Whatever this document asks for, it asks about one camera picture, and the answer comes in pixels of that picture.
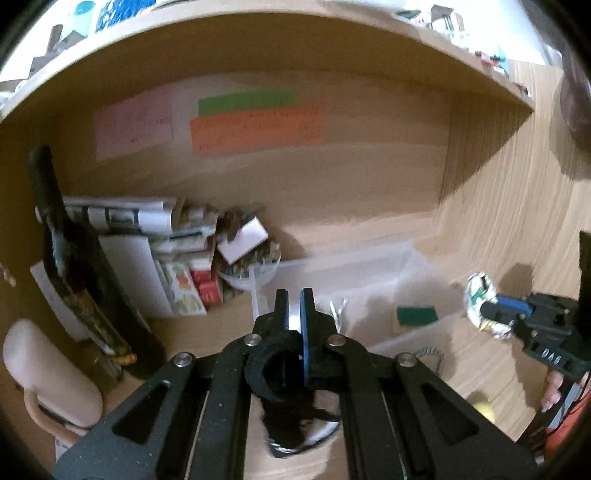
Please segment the green paper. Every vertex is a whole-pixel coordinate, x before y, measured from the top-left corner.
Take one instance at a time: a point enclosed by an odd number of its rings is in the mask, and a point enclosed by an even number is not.
[[[256,90],[199,99],[199,116],[290,108],[296,103],[296,93],[291,90]]]

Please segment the tennis ball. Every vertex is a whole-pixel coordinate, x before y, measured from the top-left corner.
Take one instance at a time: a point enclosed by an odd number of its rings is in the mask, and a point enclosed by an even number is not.
[[[475,409],[480,412],[481,415],[484,416],[489,422],[495,422],[495,412],[492,409],[492,406],[487,401],[478,401],[472,405]]]

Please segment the metal screw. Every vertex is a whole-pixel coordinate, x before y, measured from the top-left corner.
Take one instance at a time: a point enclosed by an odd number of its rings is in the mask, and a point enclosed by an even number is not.
[[[244,343],[248,346],[257,346],[261,340],[262,337],[258,333],[249,333],[244,337]]]
[[[193,355],[187,352],[177,353],[173,357],[173,361],[177,367],[186,367],[193,362]]]
[[[344,336],[335,333],[334,335],[329,336],[327,341],[330,346],[343,346],[347,340]]]
[[[396,360],[401,367],[414,367],[417,364],[417,357],[411,353],[399,353]]]

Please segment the red box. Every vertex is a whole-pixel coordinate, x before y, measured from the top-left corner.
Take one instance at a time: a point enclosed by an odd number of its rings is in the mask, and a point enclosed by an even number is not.
[[[215,275],[213,280],[198,284],[197,290],[207,308],[223,303],[222,284]]]
[[[190,272],[196,286],[217,280],[216,274],[211,270],[190,270]]]

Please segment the pink paper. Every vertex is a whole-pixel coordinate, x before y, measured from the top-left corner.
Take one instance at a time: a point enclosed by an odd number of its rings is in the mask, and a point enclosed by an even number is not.
[[[96,110],[96,159],[130,155],[173,138],[168,86]]]

